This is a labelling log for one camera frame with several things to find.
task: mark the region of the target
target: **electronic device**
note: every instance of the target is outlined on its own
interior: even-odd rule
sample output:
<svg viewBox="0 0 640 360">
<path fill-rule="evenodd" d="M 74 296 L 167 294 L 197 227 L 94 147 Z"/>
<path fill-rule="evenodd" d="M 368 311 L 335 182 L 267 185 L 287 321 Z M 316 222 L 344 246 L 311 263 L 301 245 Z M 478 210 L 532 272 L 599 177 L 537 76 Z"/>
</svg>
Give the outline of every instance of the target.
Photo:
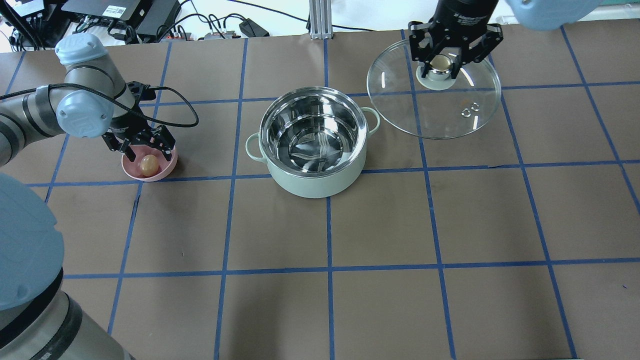
<svg viewBox="0 0 640 360">
<path fill-rule="evenodd" d="M 100 19 L 97 26 L 108 27 L 113 19 L 118 20 L 116 29 L 138 26 L 151 7 L 151 0 L 68 0 L 62 10 L 76 15 L 76 20 L 85 16 Z"/>
<path fill-rule="evenodd" d="M 33 0 L 13 9 L 38 34 L 45 47 L 56 46 L 71 23 L 71 16 L 62 11 L 62 4 L 52 1 Z M 22 46 L 32 47 L 33 44 L 24 38 Z"/>
<path fill-rule="evenodd" d="M 142 42 L 156 42 L 158 29 L 163 26 L 166 30 L 173 25 L 179 12 L 178 0 L 153 0 L 147 15 L 136 29 Z"/>
</svg>

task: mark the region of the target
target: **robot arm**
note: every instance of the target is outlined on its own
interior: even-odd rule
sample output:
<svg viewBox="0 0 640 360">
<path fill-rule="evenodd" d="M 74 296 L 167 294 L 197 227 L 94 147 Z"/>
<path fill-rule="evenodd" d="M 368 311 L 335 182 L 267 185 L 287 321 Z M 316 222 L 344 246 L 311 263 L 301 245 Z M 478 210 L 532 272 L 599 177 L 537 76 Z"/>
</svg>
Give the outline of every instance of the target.
<svg viewBox="0 0 640 360">
<path fill-rule="evenodd" d="M 506 0 L 522 25 L 533 30 L 557 29 L 575 22 L 595 9 L 602 0 Z M 409 44 L 413 61 L 419 61 L 420 76 L 429 71 L 456 79 L 462 66 L 479 63 L 504 38 L 499 24 L 489 24 L 498 0 L 439 0 L 436 12 L 424 24 L 409 22 Z M 440 53 L 456 48 L 451 58 Z"/>
<path fill-rule="evenodd" d="M 451 63 L 445 62 L 446 71 L 455 79 L 460 68 L 470 62 L 479 63 L 502 41 L 499 24 L 488 24 L 498 0 L 440 0 L 428 24 L 409 23 L 411 57 L 422 63 L 422 74 L 427 76 L 433 60 L 445 48 L 457 48 Z"/>
<path fill-rule="evenodd" d="M 111 151 L 120 151 L 130 161 L 130 145 L 143 144 L 171 158 L 175 139 L 163 125 L 152 129 L 131 111 L 86 90 L 106 95 L 126 108 L 141 113 L 140 100 L 155 99 L 153 89 L 141 83 L 126 83 L 100 40 L 91 34 L 76 34 L 56 46 L 65 66 L 64 86 L 41 86 L 34 92 L 0 103 L 0 166 L 12 160 L 25 146 L 62 133 L 76 137 L 101 136 Z"/>
</svg>

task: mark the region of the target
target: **gray robot arm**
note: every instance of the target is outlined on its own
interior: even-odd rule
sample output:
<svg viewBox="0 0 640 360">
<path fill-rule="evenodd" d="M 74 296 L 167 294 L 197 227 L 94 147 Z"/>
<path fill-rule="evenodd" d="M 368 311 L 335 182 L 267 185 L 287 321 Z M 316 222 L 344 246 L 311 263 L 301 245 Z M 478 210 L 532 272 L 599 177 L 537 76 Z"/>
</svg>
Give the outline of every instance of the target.
<svg viewBox="0 0 640 360">
<path fill-rule="evenodd" d="M 162 125 L 152 129 L 145 119 L 130 111 L 141 112 L 138 107 L 141 92 L 134 95 L 130 89 L 146 85 L 127 84 L 97 37 L 76 34 L 64 38 L 56 46 L 56 54 L 67 70 L 65 84 L 95 90 L 129 110 L 86 90 L 59 85 L 41 86 L 34 92 L 2 102 L 0 167 L 14 159 L 25 146 L 62 133 L 77 137 L 101 136 L 112 151 L 125 153 L 131 161 L 135 155 L 130 144 L 156 147 L 170 156 L 175 140 L 169 131 Z"/>
</svg>

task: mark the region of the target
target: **brown table surface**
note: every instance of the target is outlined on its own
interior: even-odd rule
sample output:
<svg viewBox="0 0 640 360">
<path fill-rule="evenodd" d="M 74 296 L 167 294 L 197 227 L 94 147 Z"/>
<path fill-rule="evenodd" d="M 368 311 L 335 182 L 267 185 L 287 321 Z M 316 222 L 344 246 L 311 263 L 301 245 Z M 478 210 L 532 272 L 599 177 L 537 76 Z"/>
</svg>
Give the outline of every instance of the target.
<svg viewBox="0 0 640 360">
<path fill-rule="evenodd" d="M 401 31 L 111 47 L 126 80 L 196 104 L 170 178 L 133 181 L 101 139 L 63 135 L 0 170 L 47 201 L 63 289 L 138 360 L 637 359 L 640 21 L 504 32 L 486 127 L 419 141 L 383 123 L 329 199 L 281 189 L 244 141 L 302 86 L 370 106 Z M 51 51 L 0 59 L 7 92 L 65 73 Z M 176 102 L 144 109 L 189 121 Z"/>
</svg>

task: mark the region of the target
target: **cable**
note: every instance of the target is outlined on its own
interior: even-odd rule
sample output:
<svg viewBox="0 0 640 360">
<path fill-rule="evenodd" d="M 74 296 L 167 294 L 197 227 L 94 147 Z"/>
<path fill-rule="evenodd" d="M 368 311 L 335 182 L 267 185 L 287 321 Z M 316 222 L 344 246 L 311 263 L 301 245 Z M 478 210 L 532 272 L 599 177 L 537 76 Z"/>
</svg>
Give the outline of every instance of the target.
<svg viewBox="0 0 640 360">
<path fill-rule="evenodd" d="M 271 11 L 271 12 L 279 13 L 280 15 L 285 15 L 285 16 L 288 16 L 288 17 L 293 18 L 293 19 L 296 19 L 296 20 L 300 20 L 300 21 L 307 22 L 307 20 L 302 19 L 301 17 L 293 16 L 293 15 L 291 15 L 291 14 L 289 14 L 289 13 L 281 12 L 280 10 L 276 10 L 276 9 L 268 8 L 268 7 L 266 7 L 266 6 L 257 5 L 257 4 L 251 4 L 251 3 L 246 3 L 246 2 L 244 2 L 244 1 L 240 1 L 240 0 L 228 0 L 228 1 L 231 1 L 231 2 L 233 2 L 233 3 L 239 3 L 239 4 L 245 4 L 245 5 L 249 5 L 249 6 L 254 6 L 254 7 L 256 7 L 256 8 L 260 8 L 260 9 L 264 9 L 264 10 L 269 10 L 269 11 Z"/>
<path fill-rule="evenodd" d="M 253 33 L 253 37 L 256 36 L 255 34 L 255 30 L 253 29 L 253 26 L 251 25 L 251 22 L 249 22 L 249 20 L 247 20 L 246 17 L 238 14 L 238 13 L 230 13 L 229 15 L 225 16 L 225 20 L 222 22 L 222 24 L 224 25 L 225 29 L 227 28 L 227 19 L 228 18 L 233 18 L 233 19 L 240 19 L 240 21 L 245 22 L 247 25 L 249 25 L 249 28 L 251 29 L 251 32 Z"/>
<path fill-rule="evenodd" d="M 6 34 L 4 33 L 4 31 L 0 31 L 0 33 L 2 33 L 2 35 L 4 36 L 4 38 L 6 39 L 6 41 L 9 42 L 9 45 L 11 45 L 11 47 L 13 48 L 13 44 L 11 44 L 11 40 L 9 40 L 9 37 L 6 36 Z"/>
<path fill-rule="evenodd" d="M 34 34 L 29 26 L 25 26 L 18 13 L 15 12 L 15 10 L 6 2 L 6 0 L 0 0 L 0 13 L 2 13 L 4 17 L 6 17 L 6 19 L 13 25 L 16 30 L 18 30 L 19 33 L 26 35 L 27 40 L 31 42 L 34 50 L 40 50 L 40 48 L 44 49 L 40 37 Z"/>
<path fill-rule="evenodd" d="M 85 90 L 88 91 L 92 94 L 98 95 L 99 97 L 108 100 L 109 102 L 112 102 L 115 106 L 118 106 L 119 108 L 125 110 L 127 113 L 133 114 L 143 120 L 146 121 L 151 121 L 151 122 L 156 122 L 158 124 L 162 124 L 162 125 L 166 125 L 166 126 L 173 126 L 173 127 L 195 127 L 200 123 L 200 118 L 198 117 L 198 113 L 195 111 L 195 109 L 193 108 L 193 106 L 191 105 L 191 103 L 184 97 L 182 96 L 182 94 L 180 94 L 177 90 L 172 89 L 170 87 L 167 86 L 157 86 L 155 88 L 148 88 L 148 90 L 169 90 L 173 93 L 175 93 L 175 95 L 177 95 L 178 97 L 180 97 L 180 99 L 182 99 L 182 101 L 184 102 L 184 104 L 186 106 L 189 107 L 189 110 L 191 110 L 191 113 L 193 114 L 193 117 L 195 118 L 195 121 L 191 124 L 176 124 L 173 122 L 167 122 L 167 121 L 162 121 L 162 120 L 158 120 L 158 119 L 154 119 L 152 117 L 148 117 L 132 108 L 128 108 L 127 106 L 115 101 L 114 99 L 112 99 L 110 96 L 105 95 L 95 89 L 89 88 L 87 86 L 84 85 L 78 85 L 78 84 L 70 84 L 70 83 L 62 83 L 62 84 L 52 84 L 49 85 L 49 90 L 51 89 L 56 89 L 56 88 L 76 88 L 76 89 L 80 89 L 80 90 Z M 15 97 L 15 96 L 20 96 L 20 95 L 25 95 L 25 94 L 30 94 L 32 92 L 36 92 L 35 88 L 32 89 L 27 89 L 27 90 L 22 90 L 22 91 L 18 91 L 18 92 L 14 92 L 11 94 L 6 94 L 6 95 L 2 95 L 0 96 L 0 101 L 5 100 L 5 99 L 9 99 L 10 97 Z"/>
<path fill-rule="evenodd" d="M 177 26 L 177 25 L 178 25 L 178 24 L 180 24 L 182 21 L 185 21 L 186 19 L 188 19 L 188 18 L 190 18 L 190 17 L 192 17 L 192 16 L 198 16 L 198 17 L 203 17 L 203 18 L 205 18 L 205 19 L 207 20 L 207 23 L 209 24 L 209 29 L 211 30 L 211 33 L 213 33 L 213 28 L 216 28 L 216 30 L 218 31 L 218 33 L 220 33 L 220 30 L 219 30 L 219 29 L 218 29 L 214 24 L 212 24 L 212 23 L 211 23 L 211 21 L 209 21 L 209 19 L 208 19 L 205 15 L 202 15 L 201 13 L 191 13 L 191 14 L 189 14 L 189 15 L 187 15 L 187 16 L 185 16 L 185 17 L 181 18 L 180 20 L 178 20 L 178 21 L 174 22 L 171 26 L 168 26 L 168 28 L 167 28 L 167 26 L 166 26 L 166 25 L 164 25 L 164 24 L 163 24 L 163 25 L 160 25 L 160 26 L 158 27 L 158 30 L 156 31 L 156 34 L 158 34 L 158 33 L 160 32 L 160 28 L 162 28 L 163 26 L 164 26 L 164 27 L 166 27 L 166 28 L 167 28 L 167 30 L 165 30 L 165 31 L 164 31 L 164 33 L 162 33 L 162 35 L 160 35 L 160 36 L 158 36 L 158 37 L 157 37 L 157 42 L 160 42 L 160 40 L 161 40 L 162 38 L 164 38 L 164 37 L 169 33 L 169 31 L 171 30 L 171 28 L 172 28 L 172 27 Z"/>
<path fill-rule="evenodd" d="M 219 28 L 224 28 L 224 26 L 221 26 L 221 25 L 220 25 L 220 19 L 218 19 L 218 17 L 217 17 L 217 16 L 215 16 L 215 15 L 213 15 L 212 13 L 210 13 L 210 14 L 209 14 L 209 16 L 208 16 L 209 21 L 213 22 L 213 20 L 211 20 L 211 17 L 212 17 L 212 16 L 214 17 L 214 19 L 216 19 L 216 22 L 218 23 L 218 27 L 219 27 Z"/>
<path fill-rule="evenodd" d="M 184 41 L 189 41 L 189 39 L 187 38 L 187 32 L 184 31 L 184 28 L 182 27 L 182 25 L 178 25 L 177 29 L 178 29 L 178 35 L 181 34 L 181 36 L 184 37 Z"/>
<path fill-rule="evenodd" d="M 91 17 L 85 16 L 82 20 L 80 20 L 80 22 L 78 22 L 78 25 L 76 25 L 74 34 L 81 32 L 84 29 L 84 27 L 89 24 L 89 22 L 91 22 Z"/>
<path fill-rule="evenodd" d="M 96 26 L 97 22 L 92 22 L 91 24 L 85 26 L 82 30 L 78 31 L 78 33 L 86 33 L 87 30 L 91 29 L 92 27 Z"/>
<path fill-rule="evenodd" d="M 109 34 L 109 36 L 111 36 L 112 38 L 116 38 L 115 34 L 111 33 L 111 30 L 116 27 L 117 23 L 118 19 L 111 19 L 111 24 L 109 24 L 109 26 L 107 27 L 107 34 Z"/>
<path fill-rule="evenodd" d="M 140 44 L 140 40 L 138 40 L 138 33 L 131 25 L 127 25 L 127 29 L 124 32 L 124 37 L 125 45 Z"/>
<path fill-rule="evenodd" d="M 301 17 L 293 16 L 293 15 L 291 15 L 290 13 L 281 12 L 280 10 L 276 10 L 276 9 L 268 8 L 268 7 L 266 7 L 266 6 L 257 5 L 257 4 L 251 4 L 251 3 L 247 3 L 247 2 L 244 2 L 244 1 L 241 1 L 241 0 L 227 0 L 227 1 L 231 1 L 232 3 L 239 3 L 239 4 L 244 4 L 244 5 L 254 6 L 254 7 L 256 7 L 256 8 L 260 8 L 260 9 L 263 9 L 263 10 L 268 10 L 268 11 L 271 11 L 271 12 L 279 13 L 280 15 L 288 16 L 288 17 L 290 17 L 290 18 L 292 18 L 292 19 L 296 19 L 296 20 L 300 20 L 300 21 L 308 22 L 308 20 L 307 20 L 307 19 L 302 19 Z M 341 26 L 341 25 L 333 25 L 333 24 L 332 24 L 332 26 L 333 26 L 334 28 L 347 29 L 347 30 L 375 31 L 375 30 L 372 30 L 372 29 L 365 29 L 365 28 L 352 28 L 352 27 L 350 27 L 350 26 Z"/>
</svg>

